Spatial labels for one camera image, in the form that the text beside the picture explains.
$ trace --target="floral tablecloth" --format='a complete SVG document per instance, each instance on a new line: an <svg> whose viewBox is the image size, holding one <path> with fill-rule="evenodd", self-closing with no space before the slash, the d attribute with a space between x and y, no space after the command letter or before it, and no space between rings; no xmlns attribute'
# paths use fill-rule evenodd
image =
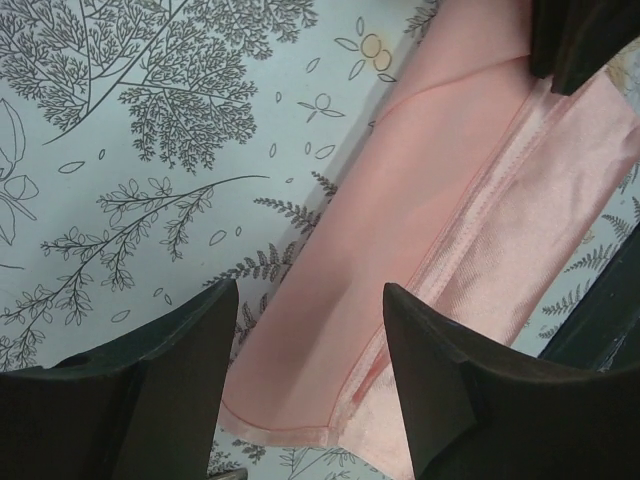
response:
<svg viewBox="0 0 640 480"><path fill-rule="evenodd" d="M235 278L234 352L320 220L436 1L0 0L0 371ZM610 66L640 111L637 45ZM640 219L638 165L514 347L537 354ZM384 478L218 431L209 474Z"/></svg>

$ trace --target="pink cloth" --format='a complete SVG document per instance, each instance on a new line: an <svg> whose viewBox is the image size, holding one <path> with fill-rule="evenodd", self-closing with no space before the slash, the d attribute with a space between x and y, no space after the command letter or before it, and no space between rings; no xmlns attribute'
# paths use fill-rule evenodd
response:
<svg viewBox="0 0 640 480"><path fill-rule="evenodd" d="M527 0L447 0L359 160L249 336L220 413L260 444L342 446L413 478L386 282L509 344L633 161L604 75L528 74Z"/></svg>

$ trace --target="pink fabric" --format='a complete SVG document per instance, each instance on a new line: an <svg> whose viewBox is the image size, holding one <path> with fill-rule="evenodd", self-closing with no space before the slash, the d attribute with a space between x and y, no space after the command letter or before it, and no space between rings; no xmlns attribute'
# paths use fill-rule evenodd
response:
<svg viewBox="0 0 640 480"><path fill-rule="evenodd" d="M360 158L227 376L222 425L340 445L413 478L382 321L386 282L513 340L640 157L599 75L571 98L527 70L527 0L447 0Z"/></svg>

